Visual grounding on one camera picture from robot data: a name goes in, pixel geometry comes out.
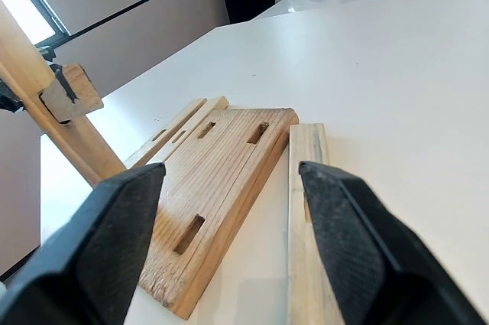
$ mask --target window frame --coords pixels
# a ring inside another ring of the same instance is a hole
[[[35,47],[49,46],[67,37],[66,29],[63,28],[63,24],[44,0],[31,0],[31,2],[54,31],[54,34],[51,37],[35,44]]]

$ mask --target wooden stick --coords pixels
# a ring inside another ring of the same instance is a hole
[[[319,257],[299,162],[328,163],[323,124],[290,127],[288,324],[343,324],[343,318]]]
[[[149,138],[142,147],[124,163],[127,168],[144,166],[185,124],[195,113],[206,104],[207,99],[194,99],[168,125]]]
[[[2,1],[0,23],[0,78],[22,100],[34,121],[92,186],[125,170],[86,117],[61,125],[39,100],[39,93],[54,79],[53,71]]]
[[[228,107],[229,102],[225,97],[217,97],[209,100],[199,111],[188,120],[184,126],[176,133],[176,137],[171,143],[165,144],[151,158],[150,163],[165,162],[172,153],[187,139],[187,137],[200,125],[209,113],[213,110],[223,110]]]

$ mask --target thin wooden slat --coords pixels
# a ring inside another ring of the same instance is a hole
[[[323,124],[290,127],[288,324],[337,325],[343,318],[316,245],[299,162],[328,164]]]
[[[297,122],[292,109],[213,111],[167,159],[140,285],[176,315],[192,313]]]
[[[54,79],[53,71],[2,1],[0,23],[0,78],[34,121],[92,186],[124,171],[124,164],[85,116],[61,125],[39,100],[39,93]]]
[[[144,166],[206,104],[206,101],[206,98],[199,98],[190,102],[164,128],[161,128],[136,150],[126,160],[125,166],[127,168]]]
[[[149,161],[149,163],[165,162],[172,153],[188,138],[188,136],[201,124],[211,111],[222,110],[228,107],[229,102],[225,97],[210,99],[199,111],[196,112],[177,132],[179,138],[174,138],[171,143],[166,143]]]

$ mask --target light wood board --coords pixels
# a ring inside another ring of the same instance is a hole
[[[194,99],[167,125],[158,130],[125,162],[127,168],[144,166],[179,130],[180,128],[206,103],[206,98]]]
[[[324,125],[291,126],[289,151],[288,324],[343,324],[319,257],[298,171],[301,161],[328,164]]]
[[[140,286],[176,315],[192,313],[297,122],[292,109],[212,111],[167,159]]]
[[[0,78],[34,121],[92,186],[124,171],[124,164],[85,116],[62,125],[42,104],[39,93],[53,81],[53,71],[2,1],[0,23]]]

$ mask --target wooden strip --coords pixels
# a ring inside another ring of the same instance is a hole
[[[292,109],[213,111],[167,159],[140,285],[176,315],[192,313],[297,122]]]
[[[194,99],[164,128],[151,136],[126,162],[127,168],[144,166],[195,113],[206,104],[206,98]]]
[[[298,173],[299,162],[328,163],[323,124],[290,127],[288,324],[343,324],[343,318],[319,257]]]
[[[92,186],[124,171],[124,164],[85,116],[61,125],[39,100],[39,93],[53,81],[53,71],[2,1],[0,23],[0,78],[34,121]]]
[[[177,140],[172,140],[171,143],[165,144],[149,161],[149,163],[165,162],[172,153],[188,138],[188,136],[200,125],[211,111],[223,110],[228,107],[229,102],[225,97],[217,97],[210,99],[199,111],[188,120],[184,126],[178,131],[180,136]],[[210,132],[212,125],[206,125],[207,129],[204,132]]]

